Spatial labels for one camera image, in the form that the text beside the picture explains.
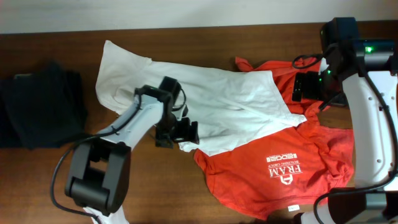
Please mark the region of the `white t-shirt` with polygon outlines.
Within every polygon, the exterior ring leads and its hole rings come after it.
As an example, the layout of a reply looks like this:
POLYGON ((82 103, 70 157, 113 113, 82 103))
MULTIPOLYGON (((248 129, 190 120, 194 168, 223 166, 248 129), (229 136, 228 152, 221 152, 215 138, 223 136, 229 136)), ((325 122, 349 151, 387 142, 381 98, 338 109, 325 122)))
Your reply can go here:
POLYGON ((200 149, 215 156, 306 121, 305 116, 289 111, 270 71, 231 72, 155 62, 109 40, 99 67, 97 98, 103 106, 123 114, 136 88, 158 87, 164 77, 181 84, 185 96, 177 104, 186 103, 187 116, 198 122, 200 142, 181 143, 185 152, 200 149))

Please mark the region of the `red printed t-shirt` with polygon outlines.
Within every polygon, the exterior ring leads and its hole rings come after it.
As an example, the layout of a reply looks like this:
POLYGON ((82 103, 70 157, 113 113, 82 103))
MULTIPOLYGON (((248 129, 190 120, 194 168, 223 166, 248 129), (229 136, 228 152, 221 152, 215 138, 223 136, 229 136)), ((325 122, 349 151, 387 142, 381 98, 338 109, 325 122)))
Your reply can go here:
POLYGON ((257 70, 272 72, 288 109, 306 122, 216 156, 197 150, 194 160, 220 203, 266 220, 275 210, 313 204, 331 189, 345 187, 354 174, 354 134, 322 126, 320 101, 292 101, 298 71, 291 62, 268 61, 257 70))

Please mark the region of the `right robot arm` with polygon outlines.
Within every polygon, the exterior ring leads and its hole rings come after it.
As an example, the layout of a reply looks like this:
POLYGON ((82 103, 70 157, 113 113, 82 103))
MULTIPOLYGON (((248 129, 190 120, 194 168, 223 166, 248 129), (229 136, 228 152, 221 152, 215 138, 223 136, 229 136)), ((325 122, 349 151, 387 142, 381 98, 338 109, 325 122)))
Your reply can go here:
POLYGON ((319 196, 295 223, 397 222, 397 51, 393 40, 366 40, 352 17, 320 31, 320 69, 298 68, 292 99, 349 107, 356 168, 353 188, 319 196))

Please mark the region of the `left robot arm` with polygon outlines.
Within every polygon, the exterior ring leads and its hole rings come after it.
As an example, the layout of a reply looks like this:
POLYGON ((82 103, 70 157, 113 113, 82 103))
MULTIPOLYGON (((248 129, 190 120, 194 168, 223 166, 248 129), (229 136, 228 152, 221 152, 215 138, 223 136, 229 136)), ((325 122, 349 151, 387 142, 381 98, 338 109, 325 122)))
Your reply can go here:
POLYGON ((184 93, 177 81, 137 88, 124 114, 67 151, 73 157, 65 195, 82 208, 79 215, 93 223, 127 222, 122 204, 129 188, 131 152, 151 127, 155 127, 157 147, 200 142, 198 123, 186 116, 187 106, 175 104, 184 93))

